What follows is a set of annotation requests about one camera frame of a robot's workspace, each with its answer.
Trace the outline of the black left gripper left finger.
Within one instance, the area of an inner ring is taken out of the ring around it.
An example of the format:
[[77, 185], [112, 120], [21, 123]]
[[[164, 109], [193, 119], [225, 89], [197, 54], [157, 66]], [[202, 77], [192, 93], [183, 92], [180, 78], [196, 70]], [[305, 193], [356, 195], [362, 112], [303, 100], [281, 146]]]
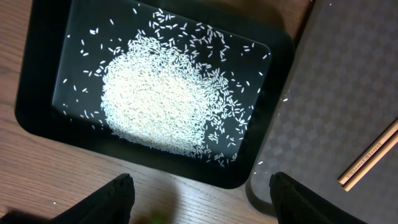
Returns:
[[128, 224], [134, 202], [134, 181], [125, 173], [52, 219], [10, 210], [1, 217], [1, 223]]

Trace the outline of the pile of white rice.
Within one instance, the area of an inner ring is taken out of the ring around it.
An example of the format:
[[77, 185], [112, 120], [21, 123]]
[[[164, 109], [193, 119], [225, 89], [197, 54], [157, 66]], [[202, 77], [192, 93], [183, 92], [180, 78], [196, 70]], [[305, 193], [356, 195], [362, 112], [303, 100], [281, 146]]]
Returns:
[[263, 44], [161, 8], [75, 9], [53, 107], [129, 142], [225, 167], [271, 62]]

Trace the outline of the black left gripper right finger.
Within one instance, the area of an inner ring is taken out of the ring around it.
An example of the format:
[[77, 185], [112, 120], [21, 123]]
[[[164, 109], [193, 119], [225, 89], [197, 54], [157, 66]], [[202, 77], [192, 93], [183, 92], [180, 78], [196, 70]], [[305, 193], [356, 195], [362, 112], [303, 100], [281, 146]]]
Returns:
[[364, 224], [283, 172], [271, 175], [269, 187], [279, 224]]

